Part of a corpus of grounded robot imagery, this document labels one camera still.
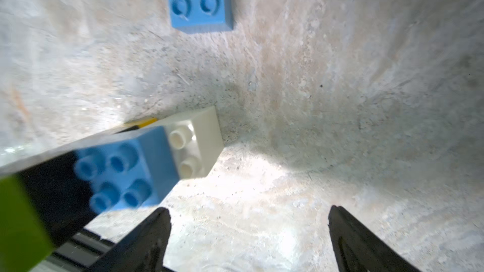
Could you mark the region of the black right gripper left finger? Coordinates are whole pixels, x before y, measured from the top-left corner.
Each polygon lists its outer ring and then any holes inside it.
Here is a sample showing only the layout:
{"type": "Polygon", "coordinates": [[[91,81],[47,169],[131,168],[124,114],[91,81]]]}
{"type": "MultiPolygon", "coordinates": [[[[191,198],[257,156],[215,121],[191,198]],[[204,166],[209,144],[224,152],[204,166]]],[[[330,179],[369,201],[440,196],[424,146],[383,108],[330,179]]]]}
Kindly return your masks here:
{"type": "Polygon", "coordinates": [[[170,271],[163,264],[171,234],[171,215],[159,207],[87,271],[170,271]]]}

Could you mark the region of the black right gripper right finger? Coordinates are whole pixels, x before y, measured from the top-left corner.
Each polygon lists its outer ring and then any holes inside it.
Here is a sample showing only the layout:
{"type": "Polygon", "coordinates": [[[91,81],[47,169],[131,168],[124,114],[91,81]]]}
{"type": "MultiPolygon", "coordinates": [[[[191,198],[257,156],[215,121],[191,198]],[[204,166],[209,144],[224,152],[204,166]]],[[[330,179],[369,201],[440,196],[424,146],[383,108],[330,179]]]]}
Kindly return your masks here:
{"type": "Polygon", "coordinates": [[[344,207],[331,207],[328,226],[339,271],[418,271],[344,207]]]}

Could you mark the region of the blue long lego brick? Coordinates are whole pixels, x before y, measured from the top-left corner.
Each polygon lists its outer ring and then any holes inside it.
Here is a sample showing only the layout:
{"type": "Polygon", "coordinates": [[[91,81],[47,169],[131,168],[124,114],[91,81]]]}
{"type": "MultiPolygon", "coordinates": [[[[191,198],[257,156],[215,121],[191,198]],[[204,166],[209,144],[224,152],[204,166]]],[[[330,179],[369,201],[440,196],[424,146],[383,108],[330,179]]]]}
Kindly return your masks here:
{"type": "Polygon", "coordinates": [[[97,214],[159,205],[180,181],[163,127],[87,140],[74,152],[73,171],[89,184],[97,214]]]}

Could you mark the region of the cream lego brick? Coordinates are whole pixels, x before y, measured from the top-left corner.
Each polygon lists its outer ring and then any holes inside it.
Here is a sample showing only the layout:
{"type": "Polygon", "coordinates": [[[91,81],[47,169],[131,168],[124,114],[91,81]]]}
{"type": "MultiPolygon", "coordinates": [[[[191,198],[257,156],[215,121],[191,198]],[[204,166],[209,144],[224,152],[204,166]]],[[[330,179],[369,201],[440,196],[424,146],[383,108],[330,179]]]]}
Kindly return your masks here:
{"type": "Polygon", "coordinates": [[[214,106],[177,113],[150,127],[164,128],[182,180],[205,178],[224,149],[214,106]]]}

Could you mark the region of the yellow lego brick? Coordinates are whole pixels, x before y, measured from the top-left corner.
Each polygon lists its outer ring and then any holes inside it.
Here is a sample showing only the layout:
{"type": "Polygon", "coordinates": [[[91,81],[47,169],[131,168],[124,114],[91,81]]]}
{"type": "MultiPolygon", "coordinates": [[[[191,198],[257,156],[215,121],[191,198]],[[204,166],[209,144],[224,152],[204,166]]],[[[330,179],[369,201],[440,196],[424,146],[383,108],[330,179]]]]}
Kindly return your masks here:
{"type": "Polygon", "coordinates": [[[125,123],[124,127],[129,128],[129,127],[137,126],[139,128],[142,128],[142,127],[148,126],[152,123],[155,123],[157,121],[158,121],[157,118],[144,118],[144,119],[136,120],[136,121],[133,121],[133,122],[125,123]]]}

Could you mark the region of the small blue lego brick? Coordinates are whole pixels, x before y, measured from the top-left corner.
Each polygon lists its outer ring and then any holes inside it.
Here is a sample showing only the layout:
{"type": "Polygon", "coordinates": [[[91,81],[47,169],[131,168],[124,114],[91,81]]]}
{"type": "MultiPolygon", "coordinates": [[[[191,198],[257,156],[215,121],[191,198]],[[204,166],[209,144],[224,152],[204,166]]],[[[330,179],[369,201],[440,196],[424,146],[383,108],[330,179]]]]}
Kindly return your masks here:
{"type": "Polygon", "coordinates": [[[233,30],[231,0],[168,0],[171,26],[184,33],[233,30]]]}

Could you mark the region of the green lego brick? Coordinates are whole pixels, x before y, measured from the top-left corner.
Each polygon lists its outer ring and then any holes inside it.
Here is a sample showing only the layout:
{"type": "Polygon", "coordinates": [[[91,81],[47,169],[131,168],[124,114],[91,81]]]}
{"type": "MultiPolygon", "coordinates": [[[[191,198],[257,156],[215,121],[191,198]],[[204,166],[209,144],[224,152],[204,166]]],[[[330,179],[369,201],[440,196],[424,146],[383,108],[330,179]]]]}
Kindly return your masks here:
{"type": "Polygon", "coordinates": [[[54,251],[20,180],[1,179],[1,271],[30,271],[54,251]]]}

